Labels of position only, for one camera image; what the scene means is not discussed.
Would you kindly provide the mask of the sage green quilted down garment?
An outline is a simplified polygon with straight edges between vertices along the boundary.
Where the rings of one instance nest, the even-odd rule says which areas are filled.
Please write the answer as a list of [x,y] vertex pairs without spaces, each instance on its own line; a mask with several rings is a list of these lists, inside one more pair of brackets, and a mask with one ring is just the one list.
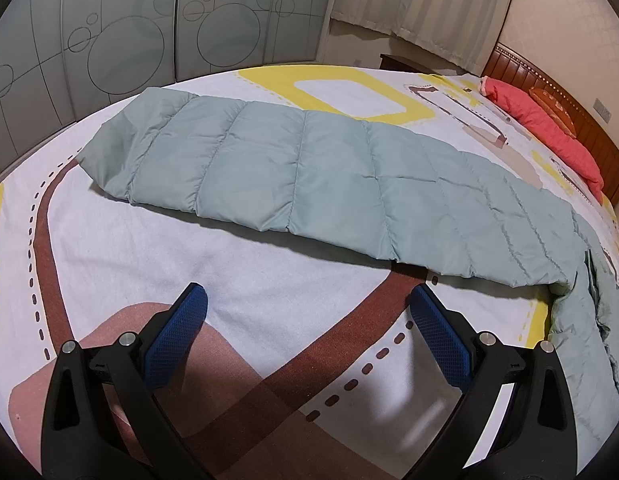
[[586,428],[619,410],[619,283],[565,200],[414,131],[150,88],[78,154],[106,194],[378,260],[548,286],[550,341]]

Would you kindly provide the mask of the white patterned bed sheet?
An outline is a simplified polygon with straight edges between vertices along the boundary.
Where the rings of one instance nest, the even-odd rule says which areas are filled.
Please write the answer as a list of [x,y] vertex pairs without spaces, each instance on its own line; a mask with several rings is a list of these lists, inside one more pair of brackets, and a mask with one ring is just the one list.
[[[484,157],[568,202],[596,232],[619,283],[619,228],[609,201],[481,93],[481,79],[285,65],[166,87],[384,122]],[[137,338],[190,283],[206,319],[157,390],[188,454],[219,479],[397,479],[457,408],[409,312],[427,284],[493,344],[554,356],[545,378],[571,410],[583,469],[619,424],[576,417],[550,341],[556,298],[378,260],[285,232],[260,232],[106,194],[78,154],[133,99],[105,107],[29,156],[0,183],[0,425],[16,455],[41,466],[44,402],[62,354]]]

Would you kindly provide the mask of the coral red pillow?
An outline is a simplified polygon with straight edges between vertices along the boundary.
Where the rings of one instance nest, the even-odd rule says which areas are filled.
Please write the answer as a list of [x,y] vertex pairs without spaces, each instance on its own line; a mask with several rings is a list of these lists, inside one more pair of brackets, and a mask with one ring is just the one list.
[[581,177],[590,193],[602,204],[605,181],[594,157],[581,142],[565,133],[528,94],[507,82],[483,76],[481,93],[558,155]]

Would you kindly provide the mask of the brown wooden headboard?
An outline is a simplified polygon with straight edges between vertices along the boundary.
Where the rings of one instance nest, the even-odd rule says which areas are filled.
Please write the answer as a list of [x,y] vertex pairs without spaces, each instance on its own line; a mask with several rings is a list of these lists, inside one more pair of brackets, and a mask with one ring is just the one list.
[[570,115],[577,140],[585,145],[597,162],[605,181],[605,196],[613,206],[619,203],[619,149],[577,99],[527,58],[500,42],[495,45],[482,75],[502,80],[525,92],[532,88],[544,89],[556,98]]

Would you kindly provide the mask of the orange patterned cushion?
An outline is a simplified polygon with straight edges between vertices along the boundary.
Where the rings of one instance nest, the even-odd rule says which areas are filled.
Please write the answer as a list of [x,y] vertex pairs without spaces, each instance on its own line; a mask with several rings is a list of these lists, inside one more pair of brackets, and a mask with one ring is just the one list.
[[541,88],[530,89],[529,95],[567,136],[576,138],[575,125],[571,116],[554,96]]

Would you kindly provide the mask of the frosted glass wardrobe doors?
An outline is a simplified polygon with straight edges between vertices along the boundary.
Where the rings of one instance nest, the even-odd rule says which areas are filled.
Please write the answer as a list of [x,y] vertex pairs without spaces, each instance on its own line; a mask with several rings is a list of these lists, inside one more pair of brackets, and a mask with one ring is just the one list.
[[149,87],[318,53],[331,0],[0,0],[0,174]]

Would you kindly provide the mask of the beige curtain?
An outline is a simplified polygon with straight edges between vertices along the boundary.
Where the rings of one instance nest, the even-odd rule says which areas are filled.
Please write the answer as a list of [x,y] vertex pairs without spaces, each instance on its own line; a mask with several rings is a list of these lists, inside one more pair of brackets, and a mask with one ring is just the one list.
[[511,0],[335,0],[331,18],[395,36],[474,75],[483,72]]

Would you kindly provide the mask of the grey wall switch panel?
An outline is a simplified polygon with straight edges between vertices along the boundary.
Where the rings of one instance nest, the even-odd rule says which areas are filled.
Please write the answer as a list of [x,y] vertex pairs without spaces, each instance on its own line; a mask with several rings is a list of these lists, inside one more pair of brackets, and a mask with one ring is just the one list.
[[599,99],[595,99],[594,110],[606,124],[609,124],[610,119],[611,119],[611,112],[605,107],[605,104],[603,104]]

